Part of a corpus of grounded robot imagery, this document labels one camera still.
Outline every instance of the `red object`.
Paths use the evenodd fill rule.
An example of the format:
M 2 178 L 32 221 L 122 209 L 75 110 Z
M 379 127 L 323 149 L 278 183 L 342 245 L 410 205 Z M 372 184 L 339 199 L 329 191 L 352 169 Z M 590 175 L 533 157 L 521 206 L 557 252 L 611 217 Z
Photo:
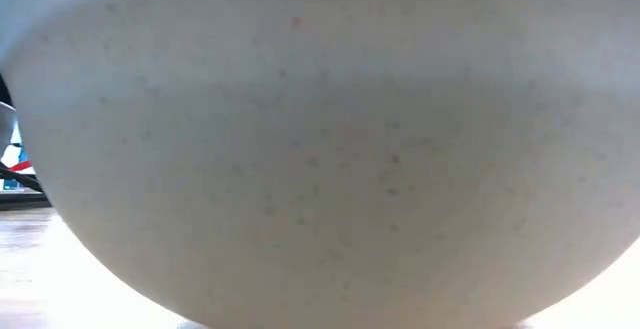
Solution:
M 12 166 L 11 168 L 9 168 L 9 170 L 11 171 L 20 171 L 20 170 L 25 170 L 27 168 L 31 168 L 31 161 L 27 160 L 27 161 L 23 161 L 22 163 L 18 163 L 14 166 Z

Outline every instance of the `white bowl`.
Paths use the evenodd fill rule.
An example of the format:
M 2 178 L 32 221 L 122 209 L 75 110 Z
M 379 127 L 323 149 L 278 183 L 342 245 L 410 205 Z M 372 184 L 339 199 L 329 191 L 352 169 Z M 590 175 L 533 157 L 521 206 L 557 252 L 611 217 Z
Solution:
M 518 320 L 640 232 L 640 0 L 0 0 L 45 189 L 213 328 Z

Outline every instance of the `table surface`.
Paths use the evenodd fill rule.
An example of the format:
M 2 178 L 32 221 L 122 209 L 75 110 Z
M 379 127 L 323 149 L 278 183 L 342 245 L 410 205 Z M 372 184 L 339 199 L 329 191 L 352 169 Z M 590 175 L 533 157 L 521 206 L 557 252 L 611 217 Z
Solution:
M 640 328 L 640 242 L 535 329 Z M 118 280 L 54 209 L 0 212 L 0 328 L 203 328 Z

